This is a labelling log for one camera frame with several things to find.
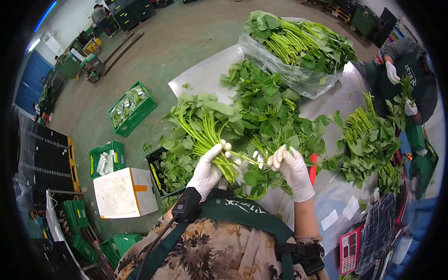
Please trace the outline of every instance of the woman's right hand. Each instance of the woman's right hand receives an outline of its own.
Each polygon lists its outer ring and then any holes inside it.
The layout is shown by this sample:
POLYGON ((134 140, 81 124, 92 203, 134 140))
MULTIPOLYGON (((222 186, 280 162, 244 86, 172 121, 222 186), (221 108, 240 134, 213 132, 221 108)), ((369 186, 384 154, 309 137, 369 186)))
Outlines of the woman's right hand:
POLYGON ((294 156, 286 150, 286 145, 283 145, 269 157, 267 164, 272 170, 280 170, 283 173, 286 183, 291 187, 294 202, 307 201, 314 196, 308 168, 302 155, 292 147, 289 149, 294 156))

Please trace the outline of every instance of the white latex glove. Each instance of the white latex glove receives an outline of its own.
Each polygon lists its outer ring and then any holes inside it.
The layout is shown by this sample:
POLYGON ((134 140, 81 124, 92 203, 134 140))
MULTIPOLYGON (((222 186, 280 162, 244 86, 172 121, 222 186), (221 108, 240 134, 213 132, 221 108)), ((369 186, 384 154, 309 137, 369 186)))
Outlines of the white latex glove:
POLYGON ((393 64, 389 61, 386 61, 386 72, 388 74, 389 81, 391 81, 393 85, 396 85, 400 81, 400 77, 396 75, 395 66, 393 66, 393 64))
POLYGON ((270 156, 267 164, 274 171, 280 170, 291 187, 294 202, 307 201, 314 196, 314 189, 308 175, 308 169, 303 161, 302 155, 293 147, 289 148, 294 156, 286 150, 286 145, 278 149, 270 156))
MULTIPOLYGON (((221 144, 214 145, 207 153, 201 156, 194 170, 193 178, 187 184, 187 188, 196 188, 201 194, 201 202, 205 201, 213 186, 218 183, 223 175, 221 170, 211 163, 211 161, 222 152, 224 146, 227 150, 232 149, 230 143, 226 143, 225 140, 221 139, 221 144)), ((225 152, 224 154, 228 159, 232 157, 232 154, 229 152, 225 152)))
POLYGON ((405 114, 408 116, 417 114, 417 106, 415 104, 413 105, 412 101, 409 99, 406 99, 405 114))

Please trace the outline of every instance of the woman's left hand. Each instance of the woman's left hand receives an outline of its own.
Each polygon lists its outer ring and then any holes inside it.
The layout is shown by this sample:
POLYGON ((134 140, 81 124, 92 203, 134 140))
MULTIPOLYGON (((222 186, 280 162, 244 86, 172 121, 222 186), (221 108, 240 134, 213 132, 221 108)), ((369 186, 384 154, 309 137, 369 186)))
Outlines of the woman's left hand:
MULTIPOLYGON (((194 170, 193 178, 187 184, 187 188, 194 187, 201 194, 201 202, 205 201, 213 186, 218 183, 223 175, 221 170, 211 161, 222 152, 224 147, 227 150, 232 149, 230 143, 226 143, 225 140, 221 139, 220 144, 214 145, 207 153, 201 156, 194 170)), ((232 157, 228 151, 225 152, 225 156, 228 159, 232 157)))

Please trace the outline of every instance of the yellow handle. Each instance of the yellow handle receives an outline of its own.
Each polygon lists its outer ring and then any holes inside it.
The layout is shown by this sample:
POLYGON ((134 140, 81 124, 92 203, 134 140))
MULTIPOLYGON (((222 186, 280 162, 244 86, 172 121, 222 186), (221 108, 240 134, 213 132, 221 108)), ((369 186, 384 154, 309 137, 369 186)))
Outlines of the yellow handle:
POLYGON ((93 158, 92 158, 92 156, 90 156, 90 166, 91 166, 90 175, 92 175, 93 174, 93 158))
POLYGON ((151 166, 151 170, 152 170, 152 173, 154 174, 155 182, 157 183, 157 186, 161 190, 162 188, 160 187, 159 178, 157 177, 157 174, 155 173, 154 166, 152 166, 152 164, 150 164, 149 166, 151 166))

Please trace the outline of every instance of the white label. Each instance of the white label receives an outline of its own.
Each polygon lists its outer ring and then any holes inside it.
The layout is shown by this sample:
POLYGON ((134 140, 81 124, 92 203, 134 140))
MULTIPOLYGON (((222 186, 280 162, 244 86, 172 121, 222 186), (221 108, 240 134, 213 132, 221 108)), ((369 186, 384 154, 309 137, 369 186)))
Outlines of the white label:
POLYGON ((352 196, 347 206, 342 210, 342 214, 349 220, 355 216, 356 211, 359 209, 358 200, 352 196))
POLYGON ((323 219, 322 222, 320 222, 320 224, 322 225, 322 229, 324 231, 327 230, 327 228, 329 228, 332 224, 334 224, 338 218, 339 217, 335 209, 333 210, 333 212, 331 212, 330 215, 328 215, 325 219, 323 219))

